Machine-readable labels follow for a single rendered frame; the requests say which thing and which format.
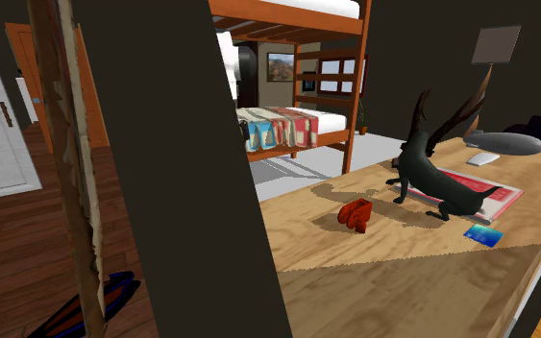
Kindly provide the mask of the dark robot stand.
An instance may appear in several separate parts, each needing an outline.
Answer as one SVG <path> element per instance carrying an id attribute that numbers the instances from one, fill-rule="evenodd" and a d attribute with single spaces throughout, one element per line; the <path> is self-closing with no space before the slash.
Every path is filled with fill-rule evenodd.
<path id="1" fill-rule="evenodd" d="M 207 0 L 72 0 L 160 338 L 292 338 Z"/>

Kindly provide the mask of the wooden bunk bed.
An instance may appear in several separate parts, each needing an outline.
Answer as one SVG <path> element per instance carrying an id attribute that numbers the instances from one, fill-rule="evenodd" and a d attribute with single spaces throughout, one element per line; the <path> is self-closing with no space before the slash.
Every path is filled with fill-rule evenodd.
<path id="1" fill-rule="evenodd" d="M 372 0 L 209 0 L 217 33 L 233 42 L 293 47 L 292 104 L 236 110 L 249 123 L 247 158 L 258 161 L 318 147 L 342 152 L 348 173 L 363 82 Z M 303 92 L 302 81 L 316 82 Z"/>

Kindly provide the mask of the potted plant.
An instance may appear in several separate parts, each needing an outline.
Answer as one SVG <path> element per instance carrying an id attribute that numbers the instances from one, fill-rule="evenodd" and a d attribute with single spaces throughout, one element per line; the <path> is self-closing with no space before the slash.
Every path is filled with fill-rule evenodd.
<path id="1" fill-rule="evenodd" d="M 367 133 L 367 124 L 369 121 L 369 114 L 366 112 L 362 101 L 359 100 L 357 104 L 357 130 L 360 135 Z"/>

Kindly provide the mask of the red mug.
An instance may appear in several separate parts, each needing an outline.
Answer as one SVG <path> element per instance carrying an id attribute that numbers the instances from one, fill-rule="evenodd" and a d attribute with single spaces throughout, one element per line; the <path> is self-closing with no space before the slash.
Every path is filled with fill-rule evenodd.
<path id="1" fill-rule="evenodd" d="M 370 220 L 373 204 L 363 198 L 357 199 L 342 206 L 337 215 L 337 221 L 354 229 L 358 233 L 366 232 L 367 222 Z"/>

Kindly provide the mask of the orange door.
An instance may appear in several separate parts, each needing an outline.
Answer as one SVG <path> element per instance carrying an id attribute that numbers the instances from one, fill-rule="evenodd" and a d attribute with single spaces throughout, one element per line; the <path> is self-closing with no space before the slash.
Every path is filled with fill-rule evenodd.
<path id="1" fill-rule="evenodd" d="M 53 148 L 43 103 L 31 26 L 28 24 L 6 23 L 5 29 L 17 67 L 22 74 L 24 84 L 20 84 L 19 88 L 21 89 L 25 106 L 30 114 L 31 121 L 39 123 L 48 151 L 52 153 Z M 110 143 L 103 114 L 80 27 L 76 28 L 76 38 L 81 87 L 86 106 L 89 144 L 91 148 L 109 146 Z"/>

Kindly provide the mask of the black deer figure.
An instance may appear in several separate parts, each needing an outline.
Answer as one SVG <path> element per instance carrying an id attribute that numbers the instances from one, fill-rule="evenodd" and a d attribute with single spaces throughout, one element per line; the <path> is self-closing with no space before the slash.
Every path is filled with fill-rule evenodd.
<path id="1" fill-rule="evenodd" d="M 398 170 L 398 177 L 385 183 L 392 185 L 398 182 L 401 185 L 400 196 L 393 200 L 396 204 L 401 204 L 405 200 L 410 184 L 427 196 L 441 200 L 438 205 L 439 213 L 427 211 L 426 214 L 443 221 L 449 221 L 451 214 L 475 215 L 481 209 L 483 200 L 500 187 L 493 186 L 484 191 L 475 191 L 440 171 L 430 162 L 429 157 L 433 154 L 438 141 L 453 127 L 479 110 L 485 98 L 482 97 L 475 106 L 464 112 L 473 101 L 470 97 L 437 131 L 428 135 L 420 131 L 419 126 L 420 117 L 426 118 L 423 108 L 429 95 L 430 88 L 423 91 L 418 98 L 412 114 L 408 139 L 401 145 L 400 155 L 391 161 L 391 167 Z"/>

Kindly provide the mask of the blue and red board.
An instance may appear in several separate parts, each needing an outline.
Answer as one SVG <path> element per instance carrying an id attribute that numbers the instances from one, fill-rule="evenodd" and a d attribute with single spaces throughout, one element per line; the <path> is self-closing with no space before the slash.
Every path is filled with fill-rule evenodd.
<path id="1" fill-rule="evenodd" d="M 133 297 L 140 280 L 135 273 L 124 271 L 109 274 L 104 286 L 105 322 L 112 319 Z M 27 338 L 85 338 L 86 329 L 80 304 L 80 296 L 75 295 L 65 303 L 41 326 L 30 333 Z"/>

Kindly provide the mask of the wooden desk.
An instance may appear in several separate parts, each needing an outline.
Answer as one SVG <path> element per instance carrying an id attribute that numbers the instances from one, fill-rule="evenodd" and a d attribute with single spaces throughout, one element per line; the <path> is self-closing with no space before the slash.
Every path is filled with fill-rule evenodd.
<path id="1" fill-rule="evenodd" d="M 503 338 L 541 263 L 541 153 L 471 166 L 458 138 L 435 165 L 520 188 L 494 222 L 493 248 L 464 236 L 469 219 L 441 221 L 426 202 L 402 204 L 388 163 L 311 185 L 260 205 L 294 338 Z M 366 232 L 340 208 L 373 204 Z"/>

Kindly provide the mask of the white flat remote control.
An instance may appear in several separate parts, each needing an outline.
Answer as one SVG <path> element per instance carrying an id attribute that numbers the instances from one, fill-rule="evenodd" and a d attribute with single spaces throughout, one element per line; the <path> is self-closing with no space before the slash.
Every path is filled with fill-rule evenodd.
<path id="1" fill-rule="evenodd" d="M 473 166 L 483 166 L 500 158 L 498 154 L 482 152 L 470 157 L 466 163 Z"/>

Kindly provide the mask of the red book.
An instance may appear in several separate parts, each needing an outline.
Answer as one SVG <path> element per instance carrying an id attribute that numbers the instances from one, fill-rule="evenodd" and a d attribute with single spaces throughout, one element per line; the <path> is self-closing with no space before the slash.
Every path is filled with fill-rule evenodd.
<path id="1" fill-rule="evenodd" d="M 500 189 L 497 189 L 483 200 L 479 211 L 474 215 L 467 215 L 467 218 L 485 225 L 490 225 L 524 194 L 522 189 L 512 186 L 469 176 L 446 168 L 439 167 L 439 170 L 455 181 L 478 192 L 488 190 L 493 186 L 500 187 Z"/>

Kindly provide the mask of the lamp with grey base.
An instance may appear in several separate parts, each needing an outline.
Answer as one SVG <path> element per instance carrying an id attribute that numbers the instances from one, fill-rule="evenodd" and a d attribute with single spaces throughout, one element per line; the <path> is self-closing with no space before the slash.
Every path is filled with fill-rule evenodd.
<path id="1" fill-rule="evenodd" d="M 485 103 L 493 65 L 510 63 L 521 28 L 521 25 L 512 25 L 480 29 L 471 63 L 485 65 L 486 73 L 471 104 L 475 111 L 471 113 L 463 135 L 467 146 L 508 156 L 531 156 L 541 152 L 541 140 L 536 137 L 521 133 L 485 133 L 478 129 L 480 104 Z"/>

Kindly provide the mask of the blue card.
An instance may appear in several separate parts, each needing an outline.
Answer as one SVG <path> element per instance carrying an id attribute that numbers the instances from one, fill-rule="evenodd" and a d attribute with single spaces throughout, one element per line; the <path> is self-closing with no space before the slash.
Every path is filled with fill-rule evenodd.
<path id="1" fill-rule="evenodd" d="M 464 232 L 464 236 L 486 247 L 493 248 L 499 243 L 504 234 L 498 230 L 474 224 Z"/>

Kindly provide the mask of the landscape wall picture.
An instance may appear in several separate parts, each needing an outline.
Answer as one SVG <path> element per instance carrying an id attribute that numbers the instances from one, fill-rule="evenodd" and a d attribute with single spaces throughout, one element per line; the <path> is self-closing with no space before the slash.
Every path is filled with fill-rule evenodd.
<path id="1" fill-rule="evenodd" d="M 292 82 L 294 74 L 294 55 L 286 53 L 267 54 L 268 82 Z"/>

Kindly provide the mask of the brown peeling wooden post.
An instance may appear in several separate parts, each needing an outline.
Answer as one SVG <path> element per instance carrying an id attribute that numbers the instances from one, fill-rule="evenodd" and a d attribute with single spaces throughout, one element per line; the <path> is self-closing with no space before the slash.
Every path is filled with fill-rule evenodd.
<path id="1" fill-rule="evenodd" d="M 103 232 L 71 0 L 26 0 L 86 338 L 105 338 Z"/>

